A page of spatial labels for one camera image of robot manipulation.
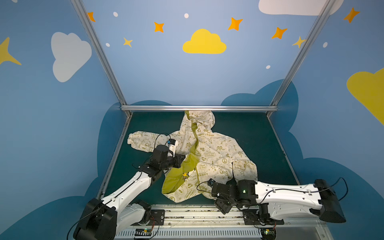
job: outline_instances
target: blue wall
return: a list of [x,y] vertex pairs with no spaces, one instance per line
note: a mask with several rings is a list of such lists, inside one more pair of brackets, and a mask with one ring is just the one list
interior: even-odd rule
[[[299,51],[292,45],[299,36],[305,39],[316,19],[265,14],[252,0],[84,4],[93,12],[92,24],[128,104],[157,100],[172,105],[269,105],[267,99],[275,92],[261,99],[250,95],[285,77]],[[238,31],[228,30],[231,18],[243,19]],[[163,33],[155,32],[154,22],[164,23]],[[277,27],[287,30],[281,39],[272,39]],[[201,28],[218,34],[226,51],[184,52],[183,44]],[[132,40],[131,47],[124,45],[124,38]]]
[[[349,23],[343,19],[352,8],[360,13]],[[384,239],[384,125],[346,84],[357,72],[384,68],[383,8],[380,0],[345,0],[271,116],[301,183],[347,180],[349,194],[340,202],[347,222],[329,224],[335,240]],[[342,183],[336,193],[345,193]]]
[[90,42],[69,0],[0,9],[0,44],[9,37],[21,63],[0,51],[0,239],[65,239],[97,194],[126,116],[93,48],[68,81],[53,74],[54,33]]

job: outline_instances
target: green mat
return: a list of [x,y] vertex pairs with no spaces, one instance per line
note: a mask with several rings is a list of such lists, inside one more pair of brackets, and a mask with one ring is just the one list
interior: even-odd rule
[[[105,195],[111,194],[131,179],[137,172],[133,166],[140,166],[152,154],[133,149],[127,144],[128,135],[136,131],[172,133],[179,130],[183,115],[184,112],[133,113]],[[214,115],[216,123],[212,131],[236,139],[245,154],[256,164],[259,181],[296,185],[288,162],[264,113],[214,113]],[[149,204],[177,204],[161,194],[163,182],[164,175],[136,199]],[[213,200],[200,194],[178,204],[213,204]]]

